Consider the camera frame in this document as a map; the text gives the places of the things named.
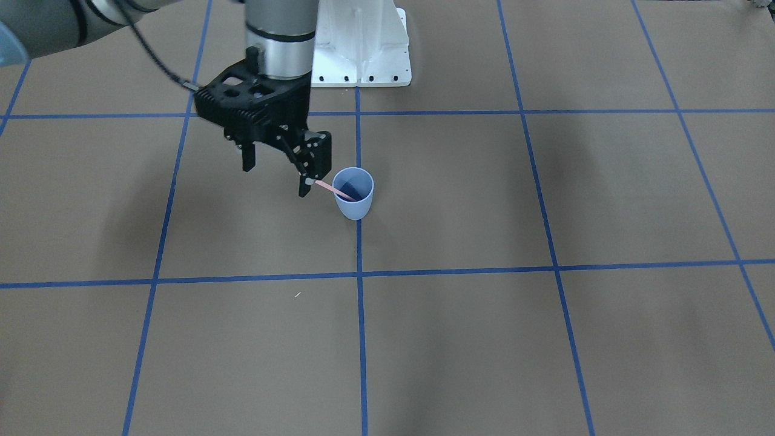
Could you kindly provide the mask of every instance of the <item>grid square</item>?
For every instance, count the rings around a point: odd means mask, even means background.
[[[563,281],[598,434],[771,434],[775,359],[737,267]]]
[[[333,168],[355,165],[353,117],[310,123],[331,132]],[[163,277],[355,271],[355,223],[330,192],[313,187],[301,199],[296,168],[280,151],[257,147],[257,165],[245,173],[220,127],[193,119],[188,129]]]
[[[138,23],[172,71],[194,72],[207,0],[187,0]],[[87,46],[35,59],[15,114],[183,112],[188,93],[170,81],[129,29]]]
[[[746,271],[772,329],[775,327],[775,265],[747,265]]]
[[[775,114],[684,117],[740,255],[775,258]]]
[[[364,279],[369,434],[586,434],[551,273]]]
[[[120,434],[148,286],[0,292],[0,432]]]
[[[366,270],[551,265],[519,116],[366,116]]]
[[[498,5],[491,0],[401,0],[412,84],[364,88],[363,110],[515,110]]]
[[[182,119],[12,119],[0,282],[147,279]]]
[[[0,115],[5,115],[8,105],[11,103],[19,77],[24,71],[24,65],[12,65],[0,68]]]
[[[734,258],[675,115],[528,118],[560,264]]]
[[[638,2],[682,108],[773,108],[775,26],[747,0]]]
[[[356,290],[354,279],[160,286],[132,434],[360,434]]]
[[[503,9],[525,109],[673,108],[629,2]]]
[[[207,42],[202,52],[199,81],[206,84],[229,65],[245,57],[245,6],[235,2],[212,3]],[[355,110],[352,88],[313,88],[311,111],[351,112]]]

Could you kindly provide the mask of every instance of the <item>black ring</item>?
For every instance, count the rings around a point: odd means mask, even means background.
[[[247,26],[249,31],[255,33],[258,36],[262,36],[268,40],[280,41],[281,43],[303,43],[315,37],[315,32],[306,33],[305,35],[275,35],[274,33],[258,30],[249,22],[246,22],[245,26]]]
[[[76,47],[80,47],[86,43],[86,38],[89,35],[86,14],[84,14],[84,8],[78,0],[70,0],[70,6],[72,6],[75,19],[78,21],[78,44]]]
[[[140,5],[138,5],[137,3],[135,3],[135,0],[124,0],[124,1],[126,2],[127,5],[130,5],[134,9],[137,9],[138,11],[140,11],[142,13],[145,13],[145,14],[150,14],[151,12],[155,12],[155,11],[159,10],[159,9],[144,8],[144,7],[140,6]]]
[[[113,26],[124,27],[123,24],[119,24],[119,23],[111,20],[110,18],[106,17],[105,15],[103,15],[102,12],[100,12],[100,10],[97,9],[97,6],[95,6],[95,4],[92,2],[92,0],[86,0],[86,6],[88,6],[89,9],[91,9],[91,11],[96,16],[100,17],[102,19],[102,21],[104,21],[104,22],[106,22],[108,24],[112,24]]]

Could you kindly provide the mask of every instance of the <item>pink stick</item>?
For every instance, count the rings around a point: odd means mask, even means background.
[[[333,193],[337,194],[338,196],[342,196],[344,199],[347,199],[347,200],[349,200],[349,201],[351,201],[351,202],[354,202],[354,201],[356,201],[356,200],[355,200],[353,197],[351,197],[351,196],[348,196],[348,195],[347,195],[347,194],[345,194],[344,192],[342,192],[342,191],[338,190],[337,188],[334,188],[333,186],[329,185],[328,183],[324,182],[323,180],[315,180],[315,184],[316,184],[316,185],[320,185],[320,186],[322,186],[323,188],[326,188],[326,189],[328,189],[329,191],[331,191],[331,192],[333,192]]]

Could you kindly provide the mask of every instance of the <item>cup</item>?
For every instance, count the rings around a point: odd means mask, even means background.
[[[344,216],[351,220],[360,220],[369,213],[374,196],[374,179],[368,171],[358,167],[344,168],[336,173],[331,186],[357,200],[351,202],[334,194],[336,205]]]

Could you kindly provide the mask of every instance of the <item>white bracket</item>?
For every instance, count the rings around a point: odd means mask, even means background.
[[[393,0],[320,0],[313,88],[406,86],[406,12]]]

